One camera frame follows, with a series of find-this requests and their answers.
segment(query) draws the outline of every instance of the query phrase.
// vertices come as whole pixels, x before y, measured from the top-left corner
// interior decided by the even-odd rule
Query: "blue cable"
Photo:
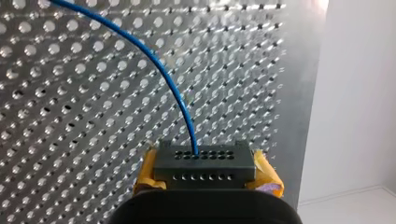
[[[53,4],[61,6],[61,7],[66,7],[68,9],[71,9],[73,11],[79,12],[81,14],[84,14],[86,17],[89,17],[95,21],[99,21],[102,23],[104,26],[107,28],[111,29],[115,33],[121,35],[125,39],[129,40],[131,43],[133,43],[135,46],[137,46],[140,50],[142,50],[143,53],[148,56],[148,58],[155,64],[155,66],[158,68],[160,71],[161,75],[163,75],[163,78],[165,78],[166,84],[168,84],[169,89],[171,89],[173,95],[175,96],[175,99],[178,103],[178,106],[181,109],[181,113],[183,114],[184,120],[186,121],[187,124],[187,129],[189,130],[190,134],[190,140],[191,140],[191,146],[192,146],[192,153],[194,155],[198,155],[198,146],[197,146],[197,140],[195,137],[194,133],[194,125],[192,123],[190,113],[187,110],[187,107],[184,105],[183,100],[181,99],[180,92],[177,89],[177,86],[173,82],[172,78],[169,76],[169,74],[166,72],[165,67],[163,64],[155,57],[154,54],[151,53],[150,49],[145,46],[140,40],[138,40],[136,37],[133,35],[128,34],[126,31],[121,30],[119,26],[117,26],[115,23],[112,21],[109,21],[108,19],[90,12],[88,9],[84,7],[80,7],[78,5],[66,2],[64,0],[50,0]]]

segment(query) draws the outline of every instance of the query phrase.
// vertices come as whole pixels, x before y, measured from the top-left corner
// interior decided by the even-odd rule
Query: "white surface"
[[[395,21],[394,0],[330,1],[300,201],[396,178]]]
[[[299,206],[304,224],[394,224],[396,197],[384,189]]]

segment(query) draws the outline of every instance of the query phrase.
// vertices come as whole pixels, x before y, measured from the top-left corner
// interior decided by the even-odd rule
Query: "perforated metal panel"
[[[155,50],[199,145],[247,139],[296,205],[318,55],[311,1],[75,2]],[[0,2],[0,105],[1,223],[105,223],[149,142],[190,143],[152,63],[47,0]]]

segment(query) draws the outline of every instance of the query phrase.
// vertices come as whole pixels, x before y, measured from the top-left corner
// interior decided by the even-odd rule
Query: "white wall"
[[[330,0],[326,23],[300,201],[396,179],[396,1]]]

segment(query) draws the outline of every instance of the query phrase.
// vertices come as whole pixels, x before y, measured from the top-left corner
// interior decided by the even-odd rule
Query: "black object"
[[[154,179],[166,182],[167,189],[243,189],[255,179],[255,165],[246,141],[234,146],[199,146],[191,155],[190,146],[173,146],[161,141],[154,162]]]
[[[115,211],[109,224],[301,224],[282,200],[249,189],[149,190]]]

